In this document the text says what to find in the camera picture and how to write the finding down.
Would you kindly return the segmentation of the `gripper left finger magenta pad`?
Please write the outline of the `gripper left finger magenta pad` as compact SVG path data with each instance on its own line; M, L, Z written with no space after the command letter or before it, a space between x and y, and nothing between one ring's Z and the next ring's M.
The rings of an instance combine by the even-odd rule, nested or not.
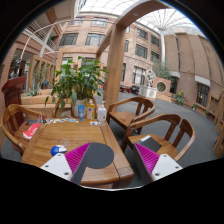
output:
M86 169L89 146L90 143L86 143L67 154L57 153L41 169L79 185Z

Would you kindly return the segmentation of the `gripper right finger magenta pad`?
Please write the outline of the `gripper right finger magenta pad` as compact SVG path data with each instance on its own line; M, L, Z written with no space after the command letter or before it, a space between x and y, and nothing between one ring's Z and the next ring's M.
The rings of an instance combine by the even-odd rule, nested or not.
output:
M135 143L133 153L143 182L153 182L182 169L168 154Z

